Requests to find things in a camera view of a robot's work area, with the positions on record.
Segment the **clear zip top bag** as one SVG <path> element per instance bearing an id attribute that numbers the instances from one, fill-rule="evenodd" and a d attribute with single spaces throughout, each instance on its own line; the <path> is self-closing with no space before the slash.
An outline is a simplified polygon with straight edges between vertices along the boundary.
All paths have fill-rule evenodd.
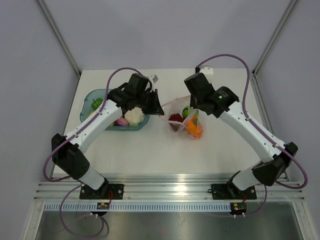
<path id="1" fill-rule="evenodd" d="M 171 135 L 189 139 L 200 139 L 204 133 L 200 111 L 192 108 L 191 96 L 175 98 L 163 104 L 164 115 L 160 119 L 165 123 Z"/>

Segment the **green toy melon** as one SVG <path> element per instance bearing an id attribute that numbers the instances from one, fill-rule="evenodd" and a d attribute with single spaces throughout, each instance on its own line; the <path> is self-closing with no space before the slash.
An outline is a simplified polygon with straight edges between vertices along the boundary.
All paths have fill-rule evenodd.
<path id="1" fill-rule="evenodd" d="M 190 106 L 186 106 L 182 110 L 182 117 L 184 119 L 186 119 L 189 116 L 193 116 L 193 115 L 194 115 L 194 109 L 192 107 L 190 107 Z"/>

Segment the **white toy cauliflower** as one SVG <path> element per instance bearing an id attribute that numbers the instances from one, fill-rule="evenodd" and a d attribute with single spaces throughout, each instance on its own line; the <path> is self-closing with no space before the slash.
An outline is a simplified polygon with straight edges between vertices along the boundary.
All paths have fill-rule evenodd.
<path id="1" fill-rule="evenodd" d="M 127 111 L 124 114 L 124 118 L 128 121 L 130 126 L 138 126 L 145 119 L 145 114 L 142 109 L 139 107 L 135 107 L 132 110 Z"/>

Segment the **dark red toy pepper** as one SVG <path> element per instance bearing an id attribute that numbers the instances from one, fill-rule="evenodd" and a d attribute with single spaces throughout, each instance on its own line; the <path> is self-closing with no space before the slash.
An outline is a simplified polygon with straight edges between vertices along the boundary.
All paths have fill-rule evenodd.
<path id="1" fill-rule="evenodd" d="M 179 113 L 171 114 L 169 119 L 169 125 L 172 131 L 177 132 L 179 128 L 182 126 L 181 123 L 184 122 L 184 118 Z"/>

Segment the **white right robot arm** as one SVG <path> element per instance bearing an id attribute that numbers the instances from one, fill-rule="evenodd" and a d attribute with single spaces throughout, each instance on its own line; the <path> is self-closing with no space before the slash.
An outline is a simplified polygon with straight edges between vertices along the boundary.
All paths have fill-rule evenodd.
<path id="1" fill-rule="evenodd" d="M 207 115 L 214 115 L 233 128 L 256 152 L 259 162 L 236 172 L 226 183 L 230 197 L 239 198 L 245 190 L 263 184 L 272 186 L 291 163 L 298 147 L 284 143 L 273 136 L 256 120 L 243 110 L 239 97 L 228 87 L 214 89 L 202 72 L 197 72 L 184 80 L 190 92 L 190 105 Z"/>

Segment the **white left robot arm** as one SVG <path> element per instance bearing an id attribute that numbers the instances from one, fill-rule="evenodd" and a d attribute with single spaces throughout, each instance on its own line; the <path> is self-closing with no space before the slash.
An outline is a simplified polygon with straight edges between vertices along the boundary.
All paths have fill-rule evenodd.
<path id="1" fill-rule="evenodd" d="M 145 115 L 163 116 L 157 90 L 148 89 L 151 83 L 141 73 L 133 73 L 128 82 L 106 90 L 101 105 L 73 131 L 52 140 L 52 161 L 72 179 L 89 189 L 89 194 L 103 199 L 109 192 L 109 181 L 97 172 L 85 157 L 95 139 L 114 121 L 134 108 Z"/>

